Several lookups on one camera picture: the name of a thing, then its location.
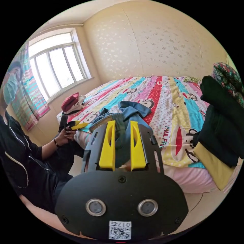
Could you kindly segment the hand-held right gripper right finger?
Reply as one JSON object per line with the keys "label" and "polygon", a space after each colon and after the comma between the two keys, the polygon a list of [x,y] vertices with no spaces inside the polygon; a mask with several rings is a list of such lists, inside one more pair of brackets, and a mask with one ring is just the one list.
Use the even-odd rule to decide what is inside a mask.
{"label": "hand-held right gripper right finger", "polygon": [[142,144],[138,122],[130,122],[130,168],[131,171],[143,170],[146,167],[146,159]]}

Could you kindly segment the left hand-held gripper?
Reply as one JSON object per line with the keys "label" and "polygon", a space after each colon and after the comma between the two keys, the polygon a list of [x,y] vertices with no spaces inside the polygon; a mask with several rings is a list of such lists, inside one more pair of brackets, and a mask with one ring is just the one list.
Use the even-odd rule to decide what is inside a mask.
{"label": "left hand-held gripper", "polygon": [[77,131],[80,129],[85,128],[88,125],[88,123],[81,123],[81,121],[75,120],[75,121],[70,121],[65,124],[65,131]]}

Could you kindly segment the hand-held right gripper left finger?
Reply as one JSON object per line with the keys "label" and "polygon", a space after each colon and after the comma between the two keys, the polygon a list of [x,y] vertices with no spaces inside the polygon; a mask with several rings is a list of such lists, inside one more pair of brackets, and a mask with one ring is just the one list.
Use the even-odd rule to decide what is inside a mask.
{"label": "hand-held right gripper left finger", "polygon": [[103,170],[115,170],[115,120],[106,125],[99,167]]}

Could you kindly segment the person's left hand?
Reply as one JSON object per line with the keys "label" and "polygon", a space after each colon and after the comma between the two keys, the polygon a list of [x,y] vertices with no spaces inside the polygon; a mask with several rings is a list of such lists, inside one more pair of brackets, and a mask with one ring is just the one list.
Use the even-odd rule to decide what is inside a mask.
{"label": "person's left hand", "polygon": [[55,138],[55,143],[61,147],[67,143],[69,143],[69,141],[73,141],[74,137],[75,137],[76,131],[72,131],[72,130],[68,130],[66,128],[64,128],[59,135]]}

